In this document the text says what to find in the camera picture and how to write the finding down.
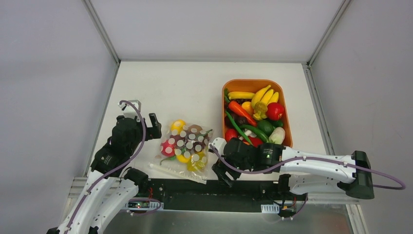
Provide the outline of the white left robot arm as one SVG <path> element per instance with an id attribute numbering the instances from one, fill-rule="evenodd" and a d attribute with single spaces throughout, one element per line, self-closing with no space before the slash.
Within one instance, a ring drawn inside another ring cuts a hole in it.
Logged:
<path id="1" fill-rule="evenodd" d="M 139 115 L 116 118 L 111 137 L 94 156 L 91 172 L 75 206 L 63 223 L 47 231 L 49 234 L 102 234 L 129 200 L 148 193 L 149 176 L 130 168 L 116 190 L 108 199 L 104 198 L 138 145 L 161 138 L 161 123 L 156 114 L 150 113 L 149 118 L 151 127 L 147 127 Z"/>

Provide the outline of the yellow bell pepper slice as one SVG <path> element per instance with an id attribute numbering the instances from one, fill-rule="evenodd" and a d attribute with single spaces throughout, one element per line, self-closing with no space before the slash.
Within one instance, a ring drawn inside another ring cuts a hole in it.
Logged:
<path id="1" fill-rule="evenodd" d="M 187 163 L 187 170 L 191 172 L 204 172 L 207 164 L 207 155 L 204 152 L 196 152 Z"/>

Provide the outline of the red apple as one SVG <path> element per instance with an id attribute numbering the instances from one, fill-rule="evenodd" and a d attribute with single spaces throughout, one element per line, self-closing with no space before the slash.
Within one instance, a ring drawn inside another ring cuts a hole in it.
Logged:
<path id="1" fill-rule="evenodd" d="M 175 156 L 175 143 L 174 138 L 164 139 L 161 143 L 161 154 L 166 157 Z"/>

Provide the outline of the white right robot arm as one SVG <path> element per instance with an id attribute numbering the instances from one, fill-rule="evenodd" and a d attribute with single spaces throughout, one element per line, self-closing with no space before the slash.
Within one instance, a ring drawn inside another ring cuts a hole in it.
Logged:
<path id="1" fill-rule="evenodd" d="M 263 143 L 257 147 L 238 138 L 215 138 L 208 150 L 219 160 L 215 173 L 228 186 L 241 174 L 279 173 L 277 195 L 284 200 L 312 192 L 340 192 L 352 198 L 373 199 L 371 164 L 364 151 L 331 156 Z"/>

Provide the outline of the long green chili pepper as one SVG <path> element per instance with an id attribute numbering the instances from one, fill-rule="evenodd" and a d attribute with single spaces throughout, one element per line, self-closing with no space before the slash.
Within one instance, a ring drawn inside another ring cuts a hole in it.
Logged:
<path id="1" fill-rule="evenodd" d="M 166 139 L 172 138 L 172 137 L 171 137 L 171 134 L 172 134 L 172 132 L 167 135 Z M 208 146 L 208 144 L 209 144 L 212 136 L 213 136 L 213 130 L 212 130 L 212 129 L 207 130 L 207 137 L 206 137 L 206 140 L 205 140 L 206 145 L 205 145 L 204 150 L 202 150 L 202 152 L 204 152 L 205 154 L 207 154 L 207 146 Z M 182 153 L 182 152 L 181 152 L 180 150 L 178 150 L 178 149 L 175 148 L 175 156 L 166 157 L 166 156 L 164 156 L 164 155 L 161 154 L 161 156 L 162 156 L 163 158 L 161 159 L 160 162 L 162 163 L 162 162 L 167 161 L 167 160 L 176 160 L 176 161 L 178 161 L 177 158 L 176 158 L 176 155 L 179 155 L 179 154 L 181 154 L 181 153 Z"/>

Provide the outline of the dark grape bunch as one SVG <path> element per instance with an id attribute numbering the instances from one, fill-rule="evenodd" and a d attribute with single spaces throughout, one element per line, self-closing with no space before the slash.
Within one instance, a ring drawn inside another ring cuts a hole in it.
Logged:
<path id="1" fill-rule="evenodd" d="M 175 148 L 183 152 L 201 152 L 205 148 L 207 129 L 200 125 L 185 125 L 180 134 L 172 133 L 171 137 L 176 140 Z"/>

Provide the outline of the yellow chili pepper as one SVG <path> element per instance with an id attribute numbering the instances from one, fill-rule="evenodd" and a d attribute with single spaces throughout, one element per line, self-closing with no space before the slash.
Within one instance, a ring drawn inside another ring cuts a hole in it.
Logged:
<path id="1" fill-rule="evenodd" d="M 184 153 L 181 153 L 179 155 L 176 155 L 176 158 L 181 163 L 188 163 L 191 159 L 191 153 L 190 152 L 184 152 Z"/>

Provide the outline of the yellow lemon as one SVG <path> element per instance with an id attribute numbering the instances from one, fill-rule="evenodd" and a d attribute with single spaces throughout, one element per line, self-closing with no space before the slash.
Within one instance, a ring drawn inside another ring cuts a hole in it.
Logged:
<path id="1" fill-rule="evenodd" d="M 177 133 L 180 134 L 180 132 L 183 130 L 184 126 L 186 125 L 186 122 L 182 119 L 175 120 L 171 125 L 170 125 L 170 131 L 172 133 Z"/>

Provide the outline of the clear zip top bag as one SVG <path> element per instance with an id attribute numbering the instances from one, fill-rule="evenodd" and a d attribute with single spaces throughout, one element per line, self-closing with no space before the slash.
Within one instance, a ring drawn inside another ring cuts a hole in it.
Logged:
<path id="1" fill-rule="evenodd" d="M 207 183 L 208 145 L 214 129 L 182 119 L 172 121 L 164 132 L 159 154 L 149 167 L 179 179 Z"/>

